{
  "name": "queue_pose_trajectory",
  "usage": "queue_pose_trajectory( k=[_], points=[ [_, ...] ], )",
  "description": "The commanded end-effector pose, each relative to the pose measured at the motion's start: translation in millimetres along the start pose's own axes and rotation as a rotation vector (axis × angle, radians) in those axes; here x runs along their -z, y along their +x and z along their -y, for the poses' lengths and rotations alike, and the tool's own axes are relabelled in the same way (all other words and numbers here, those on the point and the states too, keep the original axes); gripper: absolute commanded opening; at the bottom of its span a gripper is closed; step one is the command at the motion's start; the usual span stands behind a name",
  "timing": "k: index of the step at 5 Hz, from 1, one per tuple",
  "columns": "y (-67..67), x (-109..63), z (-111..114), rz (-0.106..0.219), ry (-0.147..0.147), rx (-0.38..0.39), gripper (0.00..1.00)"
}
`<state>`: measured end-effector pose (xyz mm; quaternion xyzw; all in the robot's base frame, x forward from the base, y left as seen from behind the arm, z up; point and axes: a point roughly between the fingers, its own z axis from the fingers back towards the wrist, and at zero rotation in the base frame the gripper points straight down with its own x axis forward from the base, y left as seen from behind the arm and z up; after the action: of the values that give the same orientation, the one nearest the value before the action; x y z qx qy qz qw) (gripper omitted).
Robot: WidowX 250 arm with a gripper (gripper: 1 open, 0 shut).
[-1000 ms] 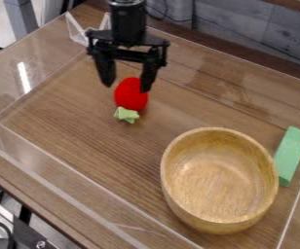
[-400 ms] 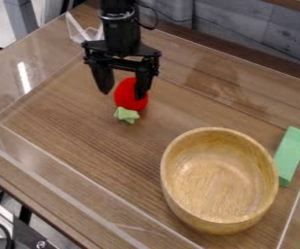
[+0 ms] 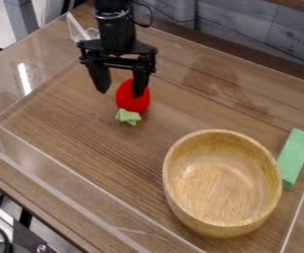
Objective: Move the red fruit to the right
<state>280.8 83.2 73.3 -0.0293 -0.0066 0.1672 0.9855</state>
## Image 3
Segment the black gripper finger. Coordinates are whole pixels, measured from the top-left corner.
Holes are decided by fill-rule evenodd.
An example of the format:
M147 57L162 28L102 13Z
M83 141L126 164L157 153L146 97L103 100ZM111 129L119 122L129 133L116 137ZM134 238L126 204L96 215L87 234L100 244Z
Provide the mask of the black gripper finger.
M86 67L95 89L104 94L111 85L110 67L100 62L87 62Z
M145 89L149 86L150 82L150 69L142 65L138 65L134 69L134 97L139 98L145 94Z

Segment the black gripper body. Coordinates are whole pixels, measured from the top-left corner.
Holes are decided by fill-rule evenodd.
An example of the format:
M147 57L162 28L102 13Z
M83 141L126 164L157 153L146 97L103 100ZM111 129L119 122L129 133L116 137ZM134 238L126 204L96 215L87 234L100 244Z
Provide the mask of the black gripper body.
M76 47L80 63L90 71L107 68L135 70L141 66L149 73L155 73L158 49L143 42L134 41L123 50L106 49L99 40L80 41Z

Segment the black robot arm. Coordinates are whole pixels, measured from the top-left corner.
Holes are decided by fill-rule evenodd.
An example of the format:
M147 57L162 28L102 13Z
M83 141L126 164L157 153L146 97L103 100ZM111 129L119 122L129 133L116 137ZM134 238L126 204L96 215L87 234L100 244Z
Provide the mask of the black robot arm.
M155 73L154 46L137 39L134 0L94 0L99 38L79 41L79 60L86 66L96 90L104 94L111 86L111 68L133 71L131 94L141 98Z

